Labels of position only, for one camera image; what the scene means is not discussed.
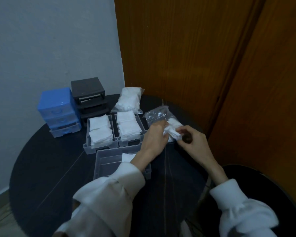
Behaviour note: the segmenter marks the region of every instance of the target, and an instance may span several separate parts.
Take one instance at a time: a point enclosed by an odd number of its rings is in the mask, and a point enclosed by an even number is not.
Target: black table
[[[118,97],[106,96],[110,109]],[[165,104],[182,124],[199,129],[181,108]],[[161,99],[142,96],[144,112],[160,105]],[[145,119],[142,123],[148,129]],[[86,129],[53,138],[45,124],[22,149],[13,167],[9,194],[14,217],[28,236],[51,236],[70,219],[72,196],[93,180],[96,155],[86,155],[85,140]],[[174,236],[180,222],[196,207],[207,173],[177,144],[167,144],[151,167],[151,179],[133,202],[131,236]]]

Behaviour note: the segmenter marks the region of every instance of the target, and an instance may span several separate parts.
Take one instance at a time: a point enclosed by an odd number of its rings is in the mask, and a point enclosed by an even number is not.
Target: white long-sleeve shirt
[[[122,162],[109,177],[101,177],[81,187],[73,196],[81,204],[56,232],[69,237],[129,236],[133,199],[145,185],[134,165]],[[248,199],[236,180],[231,179],[210,191],[222,210],[219,233],[227,237],[235,228],[246,237],[274,237],[270,229],[278,225],[274,211],[263,202]]]

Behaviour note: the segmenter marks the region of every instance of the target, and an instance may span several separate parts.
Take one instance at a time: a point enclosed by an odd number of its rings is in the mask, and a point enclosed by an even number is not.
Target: brown wooden door
[[[125,85],[209,129],[261,0],[115,0]]]
[[[256,168],[296,201],[296,0],[267,0],[209,138],[221,164]]]

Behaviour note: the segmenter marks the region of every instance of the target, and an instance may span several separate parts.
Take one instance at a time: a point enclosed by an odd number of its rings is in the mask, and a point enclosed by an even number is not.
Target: wooden floor
[[[26,237],[20,229],[10,209],[10,204],[0,209],[0,237]]]

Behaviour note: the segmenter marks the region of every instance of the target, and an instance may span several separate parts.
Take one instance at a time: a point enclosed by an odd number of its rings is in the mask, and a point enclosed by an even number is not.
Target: clear plastic bag
[[[169,125],[164,129],[163,134],[169,133],[168,142],[173,142],[174,140],[181,140],[182,136],[175,131],[176,128],[183,126],[177,118],[169,111],[169,106],[162,105],[144,114],[147,120],[147,124],[150,127],[153,123],[166,120]]]
[[[133,111],[135,114],[142,114],[143,111],[139,107],[141,95],[144,91],[145,89],[140,87],[124,87],[111,112]]]

